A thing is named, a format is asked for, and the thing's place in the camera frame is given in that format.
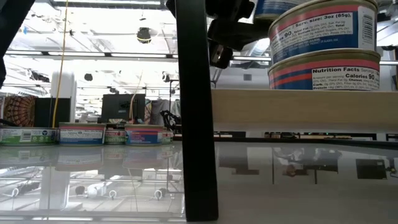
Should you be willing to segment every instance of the ceiling light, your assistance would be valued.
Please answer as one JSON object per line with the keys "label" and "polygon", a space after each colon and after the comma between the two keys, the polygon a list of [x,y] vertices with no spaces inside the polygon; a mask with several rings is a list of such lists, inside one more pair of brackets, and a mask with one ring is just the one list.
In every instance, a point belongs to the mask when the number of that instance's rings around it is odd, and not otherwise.
{"label": "ceiling light", "polygon": [[267,48],[269,47],[269,38],[264,38],[264,39],[261,39],[261,40],[259,40],[257,43],[256,43],[256,47],[259,49],[259,50],[261,50],[261,51],[265,51],[265,50],[267,50]]}
{"label": "ceiling light", "polygon": [[396,46],[398,45],[398,32],[391,34],[381,40],[377,40],[377,46]]}
{"label": "ceiling light", "polygon": [[32,220],[93,221],[93,218],[82,218],[82,217],[33,217]]}
{"label": "ceiling light", "polygon": [[380,61],[380,65],[398,65],[398,61]]}
{"label": "ceiling light", "polygon": [[16,55],[42,55],[41,52],[30,51],[30,50],[8,50],[6,54],[16,54]]}
{"label": "ceiling light", "polygon": [[[66,2],[67,0],[53,0],[55,2]],[[98,3],[98,4],[150,4],[160,5],[160,1],[120,1],[120,0],[69,0],[72,3]]]}
{"label": "ceiling light", "polygon": [[271,61],[270,57],[248,57],[248,56],[234,56],[233,60],[245,60],[245,61]]}
{"label": "ceiling light", "polygon": [[164,54],[112,54],[112,57],[166,58]]}
{"label": "ceiling light", "polygon": [[[49,52],[49,55],[62,56],[62,52]],[[104,53],[98,52],[65,52],[65,56],[91,56],[91,57],[104,57]]]}

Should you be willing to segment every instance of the stacked cans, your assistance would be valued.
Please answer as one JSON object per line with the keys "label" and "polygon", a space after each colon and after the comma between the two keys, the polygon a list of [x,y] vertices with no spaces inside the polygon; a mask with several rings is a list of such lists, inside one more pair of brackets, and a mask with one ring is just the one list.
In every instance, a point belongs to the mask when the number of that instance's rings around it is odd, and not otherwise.
{"label": "stacked cans", "polygon": [[307,1],[281,14],[269,28],[270,88],[378,90],[376,19],[374,0]]}

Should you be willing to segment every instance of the yellow cable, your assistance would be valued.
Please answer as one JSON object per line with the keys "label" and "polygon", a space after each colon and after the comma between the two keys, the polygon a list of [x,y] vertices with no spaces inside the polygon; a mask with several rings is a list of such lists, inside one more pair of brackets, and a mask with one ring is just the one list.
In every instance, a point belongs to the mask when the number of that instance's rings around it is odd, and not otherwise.
{"label": "yellow cable", "polygon": [[69,3],[69,0],[67,0],[66,6],[65,6],[65,25],[63,27],[61,69],[60,69],[60,77],[58,79],[57,97],[55,98],[54,112],[53,112],[53,116],[52,116],[52,128],[55,128],[55,117],[57,116],[58,97],[60,96],[60,87],[61,87],[61,78],[62,78],[62,69],[63,69],[63,57],[65,56],[65,42],[67,39],[68,3]]}

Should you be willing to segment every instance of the canned food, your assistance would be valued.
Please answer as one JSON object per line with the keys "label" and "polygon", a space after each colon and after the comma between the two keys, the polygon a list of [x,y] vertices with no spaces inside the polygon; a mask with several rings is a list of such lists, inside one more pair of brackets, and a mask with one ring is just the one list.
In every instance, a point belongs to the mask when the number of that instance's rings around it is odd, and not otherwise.
{"label": "canned food", "polygon": [[163,126],[129,124],[125,126],[127,132],[127,145],[129,146],[155,146],[162,144]]}
{"label": "canned food", "polygon": [[125,130],[106,130],[105,131],[105,144],[125,144],[126,132]]}
{"label": "canned food", "polygon": [[272,60],[317,50],[376,50],[373,0],[316,0],[281,15],[269,28]]}
{"label": "canned food", "polygon": [[289,9],[309,0],[259,0],[254,11],[255,21],[274,21]]}
{"label": "canned food", "polygon": [[60,144],[98,146],[104,144],[105,124],[60,123]]}
{"label": "canned food", "polygon": [[172,131],[163,131],[162,144],[171,144],[173,142],[174,133]]}
{"label": "canned food", "polygon": [[271,66],[271,89],[379,89],[380,55],[372,50],[321,50],[285,59]]}
{"label": "canned food", "polygon": [[55,128],[20,128],[0,126],[0,145],[43,146],[55,144]]}

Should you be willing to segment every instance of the wooden board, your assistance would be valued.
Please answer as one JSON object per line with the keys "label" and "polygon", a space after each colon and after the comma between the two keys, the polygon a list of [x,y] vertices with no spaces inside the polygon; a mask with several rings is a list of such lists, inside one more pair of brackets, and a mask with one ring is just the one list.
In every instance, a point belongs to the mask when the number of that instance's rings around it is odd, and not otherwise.
{"label": "wooden board", "polygon": [[216,130],[398,133],[398,93],[212,90]]}

